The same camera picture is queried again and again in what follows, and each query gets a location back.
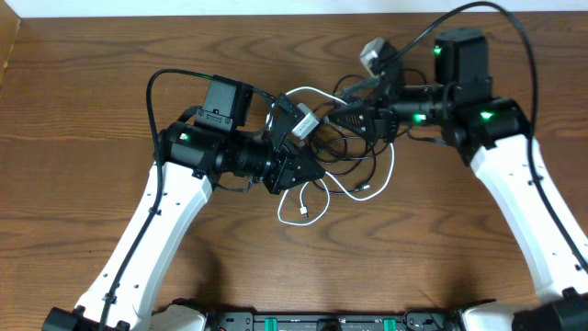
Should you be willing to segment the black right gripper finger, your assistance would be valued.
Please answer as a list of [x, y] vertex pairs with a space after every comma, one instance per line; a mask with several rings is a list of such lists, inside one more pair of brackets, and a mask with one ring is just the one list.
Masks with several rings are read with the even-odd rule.
[[342, 90], [342, 99], [351, 99], [356, 93], [364, 90], [375, 90], [380, 84], [377, 77], [364, 79]]
[[328, 121], [351, 131], [361, 138], [377, 138], [376, 109], [367, 102], [344, 105], [328, 115]]

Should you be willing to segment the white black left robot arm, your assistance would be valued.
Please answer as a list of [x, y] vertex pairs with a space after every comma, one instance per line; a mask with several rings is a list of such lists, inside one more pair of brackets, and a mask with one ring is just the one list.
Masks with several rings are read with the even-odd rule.
[[173, 304], [153, 308], [188, 227], [232, 173], [263, 182], [272, 194], [320, 179], [323, 168], [304, 140], [319, 124], [306, 106], [246, 83], [209, 76], [201, 106], [167, 129], [152, 130], [155, 163], [141, 201], [102, 273], [72, 311], [52, 309], [45, 330], [203, 330], [207, 316]]

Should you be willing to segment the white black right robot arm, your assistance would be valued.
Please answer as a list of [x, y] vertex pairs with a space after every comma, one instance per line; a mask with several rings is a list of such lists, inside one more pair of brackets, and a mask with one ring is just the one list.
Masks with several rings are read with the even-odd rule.
[[531, 273], [539, 305], [497, 302], [457, 310], [447, 330], [584, 330], [587, 326], [587, 238], [555, 187], [531, 125], [511, 98], [496, 97], [488, 46], [477, 29], [435, 37], [435, 81], [404, 82], [399, 52], [374, 39], [360, 53], [375, 93], [349, 101], [329, 121], [373, 143], [399, 128], [439, 126], [446, 145], [490, 191]]

